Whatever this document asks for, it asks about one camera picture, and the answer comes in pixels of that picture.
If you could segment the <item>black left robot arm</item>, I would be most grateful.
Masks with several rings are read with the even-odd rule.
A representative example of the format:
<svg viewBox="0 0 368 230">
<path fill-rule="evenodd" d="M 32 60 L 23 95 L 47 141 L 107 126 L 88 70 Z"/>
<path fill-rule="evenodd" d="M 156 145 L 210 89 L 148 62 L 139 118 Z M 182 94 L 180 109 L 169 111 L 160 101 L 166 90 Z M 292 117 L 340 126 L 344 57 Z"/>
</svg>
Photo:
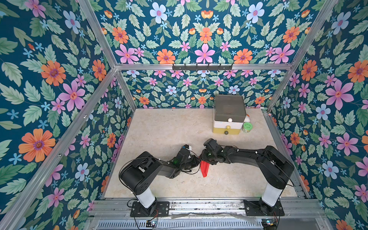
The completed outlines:
<svg viewBox="0 0 368 230">
<path fill-rule="evenodd" d="M 163 161 L 145 151 L 129 161 L 119 172 L 119 180 L 128 188 L 145 209 L 156 202 L 150 185 L 157 176 L 174 179 L 181 173 L 192 174 L 200 166 L 200 158 L 191 150 L 191 146 L 182 146 L 175 157 Z"/>
</svg>

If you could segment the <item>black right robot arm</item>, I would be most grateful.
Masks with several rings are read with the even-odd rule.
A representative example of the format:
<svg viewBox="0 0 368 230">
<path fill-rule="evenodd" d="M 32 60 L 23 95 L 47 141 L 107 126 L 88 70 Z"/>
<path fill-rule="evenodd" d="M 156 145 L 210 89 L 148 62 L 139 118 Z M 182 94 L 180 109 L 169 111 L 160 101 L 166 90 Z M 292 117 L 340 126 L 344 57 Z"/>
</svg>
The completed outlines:
<svg viewBox="0 0 368 230">
<path fill-rule="evenodd" d="M 208 139 L 204 147 L 200 160 L 210 165 L 239 163 L 257 166 L 267 181 L 260 199 L 260 204 L 267 208 L 276 205 L 294 172 L 293 163 L 273 146 L 255 150 L 241 149 L 219 145 L 215 139 Z"/>
</svg>

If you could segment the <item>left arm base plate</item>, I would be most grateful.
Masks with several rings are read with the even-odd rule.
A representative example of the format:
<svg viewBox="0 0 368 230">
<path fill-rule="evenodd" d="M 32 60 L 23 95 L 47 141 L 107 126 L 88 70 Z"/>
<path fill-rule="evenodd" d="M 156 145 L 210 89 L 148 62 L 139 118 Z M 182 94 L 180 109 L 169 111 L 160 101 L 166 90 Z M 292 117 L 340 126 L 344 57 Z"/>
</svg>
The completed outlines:
<svg viewBox="0 0 368 230">
<path fill-rule="evenodd" d="M 169 216 L 169 210 L 170 202 L 168 201 L 155 201 L 148 208 L 135 201 L 131 207 L 130 217 L 167 217 Z"/>
</svg>

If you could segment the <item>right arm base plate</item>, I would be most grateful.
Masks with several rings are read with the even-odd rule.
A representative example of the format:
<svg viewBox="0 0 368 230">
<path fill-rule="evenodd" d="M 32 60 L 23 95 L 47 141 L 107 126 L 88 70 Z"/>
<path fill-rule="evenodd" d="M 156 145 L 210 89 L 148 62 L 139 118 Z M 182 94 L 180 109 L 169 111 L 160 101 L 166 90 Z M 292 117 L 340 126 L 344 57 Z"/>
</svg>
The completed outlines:
<svg viewBox="0 0 368 230">
<path fill-rule="evenodd" d="M 259 199 L 258 201 L 243 200 L 243 203 L 245 213 L 248 217 L 282 217 L 285 215 L 280 199 L 274 206 L 269 206 L 262 199 Z"/>
</svg>

